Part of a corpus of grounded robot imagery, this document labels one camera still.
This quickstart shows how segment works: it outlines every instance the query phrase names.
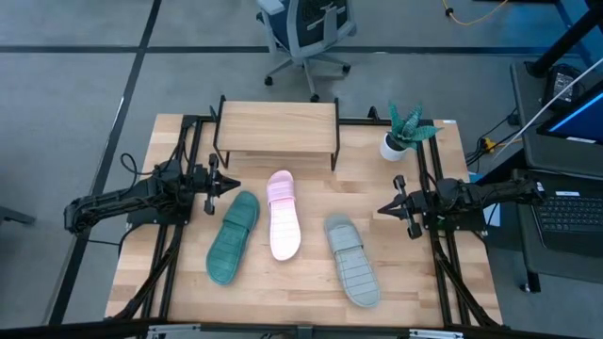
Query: gray slipper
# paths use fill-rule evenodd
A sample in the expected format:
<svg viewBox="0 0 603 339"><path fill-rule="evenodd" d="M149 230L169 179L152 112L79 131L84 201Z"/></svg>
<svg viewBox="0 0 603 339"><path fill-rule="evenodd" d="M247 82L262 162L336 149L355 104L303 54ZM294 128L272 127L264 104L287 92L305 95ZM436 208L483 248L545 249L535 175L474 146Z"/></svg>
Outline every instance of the gray slipper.
<svg viewBox="0 0 603 339"><path fill-rule="evenodd" d="M377 306L381 291L360 235L350 218L342 214L332 215L326 219L324 230L335 257L339 281L348 298L358 306Z"/></svg>

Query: laptop keyboard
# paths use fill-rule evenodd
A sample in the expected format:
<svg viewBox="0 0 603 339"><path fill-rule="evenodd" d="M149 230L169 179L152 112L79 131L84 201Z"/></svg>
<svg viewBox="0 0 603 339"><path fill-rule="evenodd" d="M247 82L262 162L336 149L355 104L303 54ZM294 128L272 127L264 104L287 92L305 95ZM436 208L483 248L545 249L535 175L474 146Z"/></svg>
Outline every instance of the laptop keyboard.
<svg viewBox="0 0 603 339"><path fill-rule="evenodd" d="M534 210L543 232L603 233L603 198L548 197Z"/></svg>

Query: pink slipper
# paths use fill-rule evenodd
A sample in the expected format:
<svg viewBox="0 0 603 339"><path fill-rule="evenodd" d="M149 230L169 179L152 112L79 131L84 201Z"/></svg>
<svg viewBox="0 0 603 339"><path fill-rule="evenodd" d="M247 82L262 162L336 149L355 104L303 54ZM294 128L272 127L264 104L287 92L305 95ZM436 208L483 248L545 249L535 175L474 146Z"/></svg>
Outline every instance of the pink slipper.
<svg viewBox="0 0 603 339"><path fill-rule="evenodd" d="M270 249L276 260L290 259L302 242L300 223L295 212L293 176L279 170L268 180L270 210Z"/></svg>

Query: white pot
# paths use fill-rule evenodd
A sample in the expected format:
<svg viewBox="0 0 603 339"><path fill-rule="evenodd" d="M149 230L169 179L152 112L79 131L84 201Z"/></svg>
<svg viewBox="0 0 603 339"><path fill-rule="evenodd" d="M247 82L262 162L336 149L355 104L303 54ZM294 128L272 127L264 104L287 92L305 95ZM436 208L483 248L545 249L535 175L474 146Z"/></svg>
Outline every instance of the white pot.
<svg viewBox="0 0 603 339"><path fill-rule="evenodd" d="M383 137L383 142L381 143L381 156L385 160L389 161L400 161L406 155L408 149L403 149L402 151L393 150L391 147L387 145L387 134Z"/></svg>

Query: potted plant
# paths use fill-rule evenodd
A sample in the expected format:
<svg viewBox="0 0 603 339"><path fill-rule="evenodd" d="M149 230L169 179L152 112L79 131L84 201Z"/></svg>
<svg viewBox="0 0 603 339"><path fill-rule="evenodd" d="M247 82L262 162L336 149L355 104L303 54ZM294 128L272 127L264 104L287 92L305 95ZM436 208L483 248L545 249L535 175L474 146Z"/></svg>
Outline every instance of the potted plant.
<svg viewBox="0 0 603 339"><path fill-rule="evenodd" d="M408 117L401 119L394 104L389 105L389 115L392 119L392 130L383 137L381 155L389 161L401 160L409 149L416 150L416 144L435 136L441 128L419 126L423 115L423 106L417 105Z"/></svg>

